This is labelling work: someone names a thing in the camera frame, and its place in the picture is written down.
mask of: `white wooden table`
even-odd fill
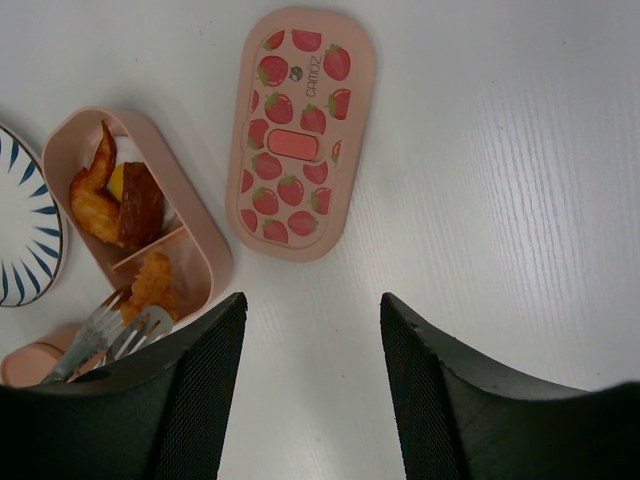
[[[369,31],[379,76],[351,213],[325,258],[248,250],[224,215],[237,74],[288,4]],[[640,3],[0,2],[0,122],[37,147],[71,111],[148,115],[250,310],[221,479],[404,477],[378,323],[390,290],[512,367],[597,389],[640,370]],[[77,236],[54,290],[0,310],[0,356],[109,287]]]

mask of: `white plate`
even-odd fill
[[[51,287],[63,227],[33,150],[0,125],[0,306],[27,305]]]

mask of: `yellow food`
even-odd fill
[[[122,201],[122,191],[124,190],[124,163],[118,165],[111,174],[109,188],[116,200]]]

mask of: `fried chicken wing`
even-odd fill
[[[89,169],[83,168],[71,182],[71,212],[80,227],[104,242],[124,247],[118,240],[120,204],[104,188],[116,163],[116,143],[102,122],[102,140]]]
[[[178,320],[176,294],[169,257],[160,252],[149,253],[131,286],[131,298],[120,307],[124,324],[131,323],[150,305],[164,308]]]

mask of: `plate rim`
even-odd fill
[[[47,184],[47,181],[44,178],[44,172],[42,171],[42,166],[40,165],[40,161],[41,161],[40,156],[35,153],[35,150],[31,148],[29,144],[27,144],[24,140],[22,140],[22,138],[19,135],[17,135],[13,130],[8,128],[6,125],[0,123],[0,130],[4,131],[7,135],[12,137],[16,142],[18,142],[20,147],[25,151],[27,155],[29,155],[29,158],[38,169],[38,173],[40,174],[42,181],[44,182],[45,185],[47,185],[47,191],[49,196],[51,197],[51,201],[53,201],[53,205],[56,207],[56,217],[58,219],[58,225],[60,226],[60,255],[58,257],[58,261],[56,262],[56,268],[54,269],[53,275],[51,276],[51,281],[47,284],[45,288],[42,289],[40,293],[38,293],[28,302],[23,302],[20,305],[0,304],[0,308],[20,308],[20,307],[25,307],[27,305],[31,305],[36,300],[39,300],[40,298],[42,298],[44,294],[47,293],[51,289],[51,287],[53,287],[53,285],[56,283],[58,274],[62,269],[62,265],[64,263],[65,255],[66,255],[66,241],[65,241],[67,236],[67,231],[65,228],[66,220],[60,214],[60,207],[58,206],[58,203],[56,202],[55,198],[53,198],[53,195],[51,194],[51,190],[49,189],[49,185]]]

